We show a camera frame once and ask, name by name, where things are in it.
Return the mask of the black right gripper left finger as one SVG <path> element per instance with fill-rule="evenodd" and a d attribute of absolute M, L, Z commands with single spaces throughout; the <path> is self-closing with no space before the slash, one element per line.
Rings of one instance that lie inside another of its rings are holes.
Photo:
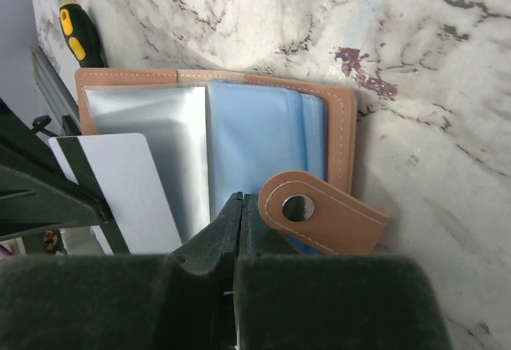
<path fill-rule="evenodd" d="M 1 263 L 4 349 L 231 349 L 243 196 L 164 255 L 15 256 Z"/>

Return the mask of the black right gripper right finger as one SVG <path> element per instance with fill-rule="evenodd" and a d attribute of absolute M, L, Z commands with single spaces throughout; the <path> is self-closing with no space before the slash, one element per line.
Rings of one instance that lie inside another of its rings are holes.
<path fill-rule="evenodd" d="M 396 255 L 304 255 L 243 199 L 235 273 L 241 349 L 449 349 L 430 280 Z"/>

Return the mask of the tan leather card holder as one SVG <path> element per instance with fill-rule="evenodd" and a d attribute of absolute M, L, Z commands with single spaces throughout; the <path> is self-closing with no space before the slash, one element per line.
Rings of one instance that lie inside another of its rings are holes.
<path fill-rule="evenodd" d="M 372 253 L 389 217 L 351 196 L 355 94 L 340 86 L 219 70 L 80 68 L 84 135 L 145 133 L 177 194 L 180 165 L 160 117 L 190 93 L 197 181 L 217 217 L 237 192 L 254 194 L 264 222 L 324 254 Z"/>

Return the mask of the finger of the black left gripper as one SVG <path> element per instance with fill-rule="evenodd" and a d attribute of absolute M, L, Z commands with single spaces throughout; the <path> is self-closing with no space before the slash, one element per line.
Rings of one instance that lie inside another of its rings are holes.
<path fill-rule="evenodd" d="M 51 149 L 1 103 L 1 237 L 104 224 L 108 205 L 68 180 Z"/>

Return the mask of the white card with black stripe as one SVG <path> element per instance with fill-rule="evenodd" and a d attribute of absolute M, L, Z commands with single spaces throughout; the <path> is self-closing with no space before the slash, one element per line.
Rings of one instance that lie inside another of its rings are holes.
<path fill-rule="evenodd" d="M 113 219 L 91 224 L 105 254 L 166 254 L 182 245 L 145 136 L 52 137 L 49 144 L 65 177 L 108 204 Z"/>

